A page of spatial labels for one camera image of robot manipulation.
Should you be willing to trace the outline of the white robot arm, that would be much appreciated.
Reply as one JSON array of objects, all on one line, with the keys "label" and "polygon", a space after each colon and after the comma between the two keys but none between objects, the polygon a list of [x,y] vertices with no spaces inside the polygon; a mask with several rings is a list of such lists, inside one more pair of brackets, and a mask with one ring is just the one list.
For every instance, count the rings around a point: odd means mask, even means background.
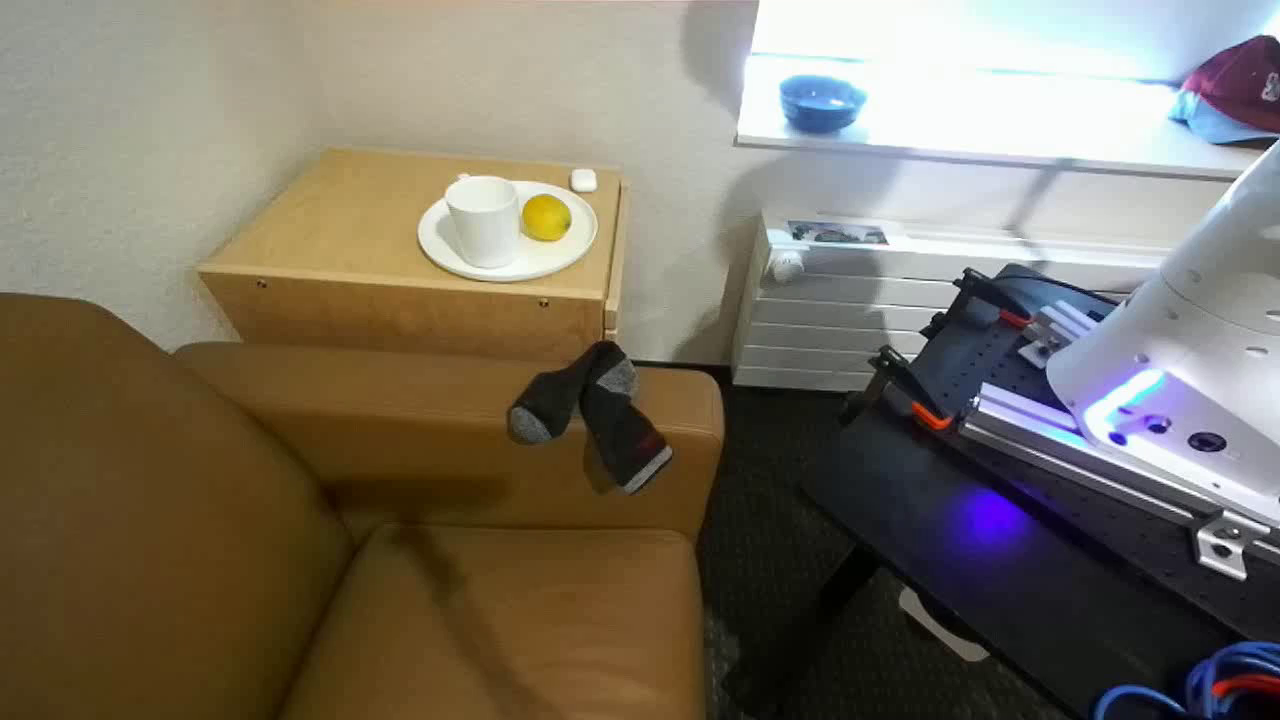
[{"label": "white robot arm", "polygon": [[1280,147],[1046,360],[1046,384],[1094,445],[1234,516],[1280,519]]}]

